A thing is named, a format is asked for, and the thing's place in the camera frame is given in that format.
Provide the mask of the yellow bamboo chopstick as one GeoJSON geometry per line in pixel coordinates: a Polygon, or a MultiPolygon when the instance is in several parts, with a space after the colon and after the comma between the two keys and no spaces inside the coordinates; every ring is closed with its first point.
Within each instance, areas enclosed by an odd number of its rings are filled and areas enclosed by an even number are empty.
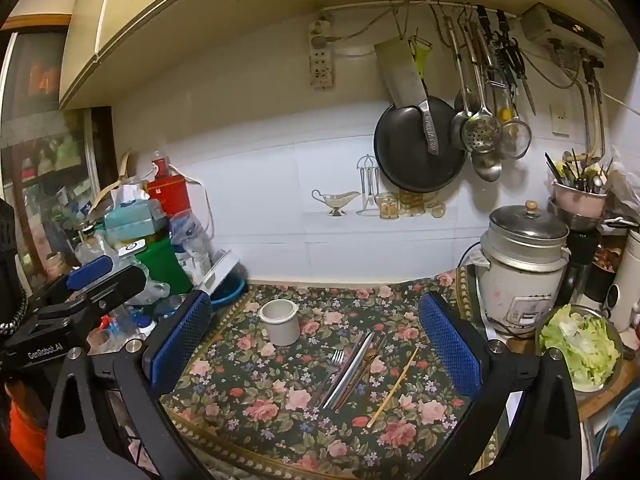
{"type": "Polygon", "coordinates": [[[371,429],[374,426],[375,422],[380,417],[380,415],[385,411],[387,404],[389,404],[390,400],[392,400],[392,397],[394,396],[395,392],[398,390],[401,382],[408,375],[409,368],[411,367],[413,361],[416,359],[416,355],[418,354],[420,349],[421,349],[420,344],[417,344],[416,348],[414,348],[413,352],[411,353],[410,358],[406,362],[404,368],[402,369],[402,371],[398,375],[398,377],[396,379],[396,382],[394,382],[393,387],[390,388],[390,391],[388,393],[386,393],[386,396],[385,396],[384,400],[382,401],[382,403],[380,404],[380,406],[378,407],[378,409],[369,418],[369,420],[367,422],[367,426],[366,426],[367,429],[371,429]]]}

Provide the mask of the white ceramic utensil cup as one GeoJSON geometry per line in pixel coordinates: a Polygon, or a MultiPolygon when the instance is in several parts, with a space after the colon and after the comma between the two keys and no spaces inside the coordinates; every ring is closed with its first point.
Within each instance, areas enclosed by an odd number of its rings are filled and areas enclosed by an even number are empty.
{"type": "Polygon", "coordinates": [[[298,305],[293,301],[271,300],[259,309],[258,315],[266,326],[270,342],[275,346],[290,346],[299,338],[298,305]]]}

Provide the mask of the silver fork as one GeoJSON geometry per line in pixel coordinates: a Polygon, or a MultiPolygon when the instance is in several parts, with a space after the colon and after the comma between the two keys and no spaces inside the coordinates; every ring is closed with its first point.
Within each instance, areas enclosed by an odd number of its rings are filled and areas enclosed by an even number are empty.
{"type": "Polygon", "coordinates": [[[323,391],[327,385],[332,380],[333,375],[340,369],[345,359],[345,351],[344,350],[334,350],[329,358],[329,363],[326,366],[326,376],[318,385],[316,391],[314,392],[314,396],[311,399],[311,406],[315,408],[319,405],[321,398],[323,396],[323,391]]]}

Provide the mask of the brown wooden chopstick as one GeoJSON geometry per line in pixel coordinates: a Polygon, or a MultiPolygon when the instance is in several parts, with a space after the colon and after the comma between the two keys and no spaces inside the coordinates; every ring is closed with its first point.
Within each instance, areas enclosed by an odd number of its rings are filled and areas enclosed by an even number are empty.
{"type": "Polygon", "coordinates": [[[367,350],[367,353],[363,358],[362,364],[357,370],[354,381],[349,385],[349,393],[354,393],[357,390],[358,385],[362,383],[364,376],[370,373],[371,365],[378,354],[381,352],[381,349],[385,346],[386,339],[387,336],[381,336],[372,342],[370,348],[367,350]]]}

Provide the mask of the teal tissue box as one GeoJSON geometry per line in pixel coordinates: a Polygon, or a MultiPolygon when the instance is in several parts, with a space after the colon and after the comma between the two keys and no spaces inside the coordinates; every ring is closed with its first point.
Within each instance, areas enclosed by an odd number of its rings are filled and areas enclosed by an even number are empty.
{"type": "Polygon", "coordinates": [[[112,245],[152,236],[166,226],[166,214],[155,198],[122,203],[104,217],[106,239],[112,245]]]}

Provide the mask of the green box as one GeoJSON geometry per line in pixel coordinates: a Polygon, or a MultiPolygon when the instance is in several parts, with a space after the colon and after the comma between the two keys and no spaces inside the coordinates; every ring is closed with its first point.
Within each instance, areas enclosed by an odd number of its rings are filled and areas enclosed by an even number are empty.
{"type": "Polygon", "coordinates": [[[149,270],[152,280],[167,284],[171,295],[186,294],[193,288],[190,278],[178,263],[168,237],[149,244],[134,258],[149,270]]]}

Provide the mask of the bowl of lettuce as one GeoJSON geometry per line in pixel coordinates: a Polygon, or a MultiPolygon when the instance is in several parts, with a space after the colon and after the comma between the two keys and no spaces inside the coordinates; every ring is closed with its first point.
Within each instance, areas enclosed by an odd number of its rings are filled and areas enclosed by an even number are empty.
{"type": "Polygon", "coordinates": [[[617,374],[623,359],[622,343],[600,313],[566,304],[557,308],[538,328],[538,350],[559,350],[570,373],[574,390],[602,391],[617,374]]]}

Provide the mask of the blue plastic basin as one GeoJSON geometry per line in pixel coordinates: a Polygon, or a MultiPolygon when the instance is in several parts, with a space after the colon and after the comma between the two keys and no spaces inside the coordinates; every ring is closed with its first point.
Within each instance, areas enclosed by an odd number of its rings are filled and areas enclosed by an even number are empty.
{"type": "Polygon", "coordinates": [[[246,292],[246,281],[240,274],[231,272],[210,295],[212,308],[217,311],[234,304],[246,292]]]}

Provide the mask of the white rice cooker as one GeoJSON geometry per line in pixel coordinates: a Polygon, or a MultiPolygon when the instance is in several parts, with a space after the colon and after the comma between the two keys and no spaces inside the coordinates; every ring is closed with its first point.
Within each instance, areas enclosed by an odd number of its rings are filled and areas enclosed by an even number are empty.
{"type": "Polygon", "coordinates": [[[533,333],[558,296],[570,230],[534,200],[491,211],[476,263],[480,306],[495,330],[533,333]]]}

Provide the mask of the floral dark green tablecloth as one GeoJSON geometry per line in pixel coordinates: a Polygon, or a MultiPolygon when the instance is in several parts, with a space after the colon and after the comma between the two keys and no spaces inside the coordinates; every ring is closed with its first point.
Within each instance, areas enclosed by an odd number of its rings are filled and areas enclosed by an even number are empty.
{"type": "Polygon", "coordinates": [[[163,404],[178,433],[216,478],[412,479],[468,408],[425,336],[418,304],[439,292],[480,324],[475,278],[457,268],[432,278],[357,288],[254,285],[221,315],[163,404]],[[298,305],[300,336],[277,347],[258,311],[298,305]],[[341,390],[375,339],[387,336],[357,390],[341,390]],[[385,411],[378,409],[416,345],[421,349],[385,411]],[[340,369],[311,406],[334,350],[340,369]]]}

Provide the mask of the pink utensil holder bowl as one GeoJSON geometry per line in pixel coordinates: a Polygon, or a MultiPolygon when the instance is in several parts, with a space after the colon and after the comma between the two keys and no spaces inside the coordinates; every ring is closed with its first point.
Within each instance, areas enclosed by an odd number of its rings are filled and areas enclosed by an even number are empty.
{"type": "Polygon", "coordinates": [[[605,193],[588,193],[554,181],[552,183],[554,201],[570,214],[597,219],[601,218],[606,202],[605,193]]]}

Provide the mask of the hanging steel ladle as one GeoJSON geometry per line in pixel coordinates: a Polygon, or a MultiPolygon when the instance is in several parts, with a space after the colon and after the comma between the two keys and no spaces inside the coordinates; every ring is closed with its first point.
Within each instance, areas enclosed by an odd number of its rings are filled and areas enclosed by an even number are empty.
{"type": "Polygon", "coordinates": [[[486,182],[496,182],[502,174],[502,161],[497,151],[472,151],[471,160],[476,174],[486,182]]]}

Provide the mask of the hanging mesh strainer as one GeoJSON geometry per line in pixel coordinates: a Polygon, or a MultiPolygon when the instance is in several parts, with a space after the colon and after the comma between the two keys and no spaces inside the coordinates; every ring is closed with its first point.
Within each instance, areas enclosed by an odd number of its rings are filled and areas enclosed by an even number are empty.
{"type": "Polygon", "coordinates": [[[503,81],[493,81],[492,88],[501,90],[506,101],[506,106],[497,112],[501,127],[501,140],[498,150],[503,158],[523,158],[532,143],[532,129],[527,122],[520,117],[512,100],[510,86],[503,81]]]}

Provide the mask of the hanging slotted spoon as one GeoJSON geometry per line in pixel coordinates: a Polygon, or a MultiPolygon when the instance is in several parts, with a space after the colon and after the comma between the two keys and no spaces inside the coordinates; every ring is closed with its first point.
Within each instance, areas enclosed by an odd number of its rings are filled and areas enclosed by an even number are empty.
{"type": "Polygon", "coordinates": [[[477,99],[480,105],[462,128],[461,140],[470,152],[486,154],[495,151],[500,139],[501,130],[498,120],[489,110],[486,103],[485,83],[480,63],[476,55],[476,49],[472,41],[472,35],[468,25],[462,24],[461,31],[466,45],[468,46],[469,58],[477,88],[477,99]]]}

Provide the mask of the white power strip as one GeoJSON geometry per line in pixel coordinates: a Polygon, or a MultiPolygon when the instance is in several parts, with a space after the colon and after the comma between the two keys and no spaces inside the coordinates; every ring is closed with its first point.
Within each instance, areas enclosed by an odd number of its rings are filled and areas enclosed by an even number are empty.
{"type": "Polygon", "coordinates": [[[329,90],[334,87],[333,43],[329,21],[314,20],[309,24],[309,76],[314,89],[329,90]]]}

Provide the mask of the black frying pan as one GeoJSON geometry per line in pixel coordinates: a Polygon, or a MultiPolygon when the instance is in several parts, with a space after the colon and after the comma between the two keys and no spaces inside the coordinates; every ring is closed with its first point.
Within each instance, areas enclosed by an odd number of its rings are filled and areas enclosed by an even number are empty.
{"type": "Polygon", "coordinates": [[[444,188],[460,174],[465,151],[449,142],[449,125],[456,112],[436,96],[428,98],[439,151],[427,149],[421,112],[414,106],[386,108],[374,130],[374,154],[384,176],[402,190],[429,193],[444,188]]]}

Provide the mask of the hanging cleaver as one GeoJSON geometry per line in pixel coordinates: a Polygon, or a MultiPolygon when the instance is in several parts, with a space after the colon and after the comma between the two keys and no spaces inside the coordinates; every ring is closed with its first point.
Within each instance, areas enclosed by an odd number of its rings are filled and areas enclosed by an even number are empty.
{"type": "Polygon", "coordinates": [[[378,66],[397,108],[413,106],[422,115],[427,151],[439,154],[439,142],[428,96],[406,40],[392,38],[374,45],[378,66]]]}

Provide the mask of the wall water heater controller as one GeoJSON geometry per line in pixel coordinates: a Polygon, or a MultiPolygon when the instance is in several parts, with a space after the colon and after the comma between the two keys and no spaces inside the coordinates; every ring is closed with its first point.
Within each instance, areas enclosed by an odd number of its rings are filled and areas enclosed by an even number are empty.
{"type": "Polygon", "coordinates": [[[536,3],[521,16],[524,36],[538,46],[562,44],[563,47],[585,49],[588,54],[603,58],[604,37],[586,24],[536,3]]]}

